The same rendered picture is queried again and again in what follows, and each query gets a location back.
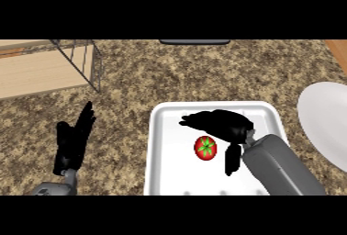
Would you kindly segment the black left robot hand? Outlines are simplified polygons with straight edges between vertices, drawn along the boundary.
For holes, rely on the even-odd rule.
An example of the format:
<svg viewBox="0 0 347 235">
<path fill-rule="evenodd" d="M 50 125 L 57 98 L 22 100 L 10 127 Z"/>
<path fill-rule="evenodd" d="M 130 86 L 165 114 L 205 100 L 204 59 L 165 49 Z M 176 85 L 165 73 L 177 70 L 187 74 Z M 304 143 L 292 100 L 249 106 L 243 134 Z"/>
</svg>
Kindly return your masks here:
<svg viewBox="0 0 347 235">
<path fill-rule="evenodd" d="M 93 116 L 91 101 L 87 102 L 75 125 L 59 121 L 57 129 L 57 154 L 54 159 L 53 174 L 62 175 L 69 169 L 78 170 L 84 160 L 87 141 L 91 134 Z"/>
</svg>

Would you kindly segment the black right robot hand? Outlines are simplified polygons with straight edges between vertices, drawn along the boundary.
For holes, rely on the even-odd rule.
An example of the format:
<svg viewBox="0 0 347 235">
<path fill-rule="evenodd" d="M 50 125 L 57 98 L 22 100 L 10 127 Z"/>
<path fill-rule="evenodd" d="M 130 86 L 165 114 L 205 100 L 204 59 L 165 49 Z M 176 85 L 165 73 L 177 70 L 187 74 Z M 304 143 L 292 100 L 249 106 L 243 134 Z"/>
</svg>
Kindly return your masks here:
<svg viewBox="0 0 347 235">
<path fill-rule="evenodd" d="M 254 122 L 242 114 L 215 109 L 183 116 L 178 124 L 202 130 L 229 143 L 224 151 L 224 174 L 230 176 L 239 170 L 240 144 L 246 143 L 248 137 L 255 133 Z"/>
</svg>

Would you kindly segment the brown wooden panel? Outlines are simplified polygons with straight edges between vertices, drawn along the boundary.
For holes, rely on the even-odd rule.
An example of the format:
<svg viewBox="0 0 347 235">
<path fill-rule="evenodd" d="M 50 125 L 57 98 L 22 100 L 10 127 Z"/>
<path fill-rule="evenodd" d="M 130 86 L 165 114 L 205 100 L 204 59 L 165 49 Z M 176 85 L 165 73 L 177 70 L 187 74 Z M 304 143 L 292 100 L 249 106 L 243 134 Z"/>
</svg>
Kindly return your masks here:
<svg viewBox="0 0 347 235">
<path fill-rule="evenodd" d="M 341 70 L 347 74 L 347 39 L 328 39 L 325 44 L 332 51 Z"/>
</svg>

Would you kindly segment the pale wooden cutting board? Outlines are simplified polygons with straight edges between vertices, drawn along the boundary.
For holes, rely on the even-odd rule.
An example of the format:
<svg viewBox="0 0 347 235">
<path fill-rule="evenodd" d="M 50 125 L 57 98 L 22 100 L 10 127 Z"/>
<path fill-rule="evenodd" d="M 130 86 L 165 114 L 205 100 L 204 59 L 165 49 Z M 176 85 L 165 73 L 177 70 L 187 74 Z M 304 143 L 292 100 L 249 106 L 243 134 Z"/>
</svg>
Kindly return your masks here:
<svg viewBox="0 0 347 235">
<path fill-rule="evenodd" d="M 84 85 L 50 39 L 0 39 L 0 100 Z"/>
</svg>

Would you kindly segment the red tomato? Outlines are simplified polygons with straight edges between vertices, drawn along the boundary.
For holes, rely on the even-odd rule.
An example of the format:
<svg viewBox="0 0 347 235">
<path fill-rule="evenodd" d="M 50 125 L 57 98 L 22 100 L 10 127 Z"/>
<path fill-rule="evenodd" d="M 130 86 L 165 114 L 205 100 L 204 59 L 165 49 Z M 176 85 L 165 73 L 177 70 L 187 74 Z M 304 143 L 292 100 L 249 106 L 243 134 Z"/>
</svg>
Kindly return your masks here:
<svg viewBox="0 0 347 235">
<path fill-rule="evenodd" d="M 217 154 L 217 143 L 209 136 L 201 136 L 193 144 L 195 155 L 202 161 L 209 161 Z"/>
</svg>

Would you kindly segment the white plate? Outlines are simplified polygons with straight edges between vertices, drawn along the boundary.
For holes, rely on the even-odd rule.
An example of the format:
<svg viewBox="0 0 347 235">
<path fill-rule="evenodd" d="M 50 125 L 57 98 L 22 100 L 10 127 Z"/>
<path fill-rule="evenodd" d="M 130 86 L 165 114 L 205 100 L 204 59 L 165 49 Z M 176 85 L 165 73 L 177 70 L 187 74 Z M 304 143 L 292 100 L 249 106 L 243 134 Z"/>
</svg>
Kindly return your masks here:
<svg viewBox="0 0 347 235">
<path fill-rule="evenodd" d="M 300 94 L 297 111 L 314 148 L 347 173 L 347 85 L 311 84 Z"/>
</svg>

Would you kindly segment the white tray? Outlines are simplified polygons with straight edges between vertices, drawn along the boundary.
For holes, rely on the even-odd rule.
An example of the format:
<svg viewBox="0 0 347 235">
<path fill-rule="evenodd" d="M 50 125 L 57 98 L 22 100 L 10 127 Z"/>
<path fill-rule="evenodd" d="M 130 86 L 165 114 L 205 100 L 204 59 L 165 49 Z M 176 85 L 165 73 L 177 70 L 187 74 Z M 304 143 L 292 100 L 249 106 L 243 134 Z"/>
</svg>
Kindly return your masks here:
<svg viewBox="0 0 347 235">
<path fill-rule="evenodd" d="M 155 106 L 149 119 L 144 187 L 147 196 L 264 196 L 269 194 L 248 168 L 224 173 L 224 150 L 229 143 L 217 140 L 217 154 L 208 161 L 195 154 L 195 141 L 207 134 L 183 127 L 178 121 L 201 111 L 223 109 L 242 114 L 255 126 L 258 139 L 285 129 L 273 106 L 264 101 L 165 102 Z"/>
</svg>

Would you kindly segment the dark grey appliance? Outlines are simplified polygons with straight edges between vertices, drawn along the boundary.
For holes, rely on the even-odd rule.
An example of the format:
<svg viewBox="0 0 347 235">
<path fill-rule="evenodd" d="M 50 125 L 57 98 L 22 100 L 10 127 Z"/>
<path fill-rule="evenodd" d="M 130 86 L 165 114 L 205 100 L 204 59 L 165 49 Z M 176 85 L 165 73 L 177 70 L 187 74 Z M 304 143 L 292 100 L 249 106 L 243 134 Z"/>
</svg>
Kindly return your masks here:
<svg viewBox="0 0 347 235">
<path fill-rule="evenodd" d="M 165 45 L 226 45 L 230 39 L 159 39 Z"/>
</svg>

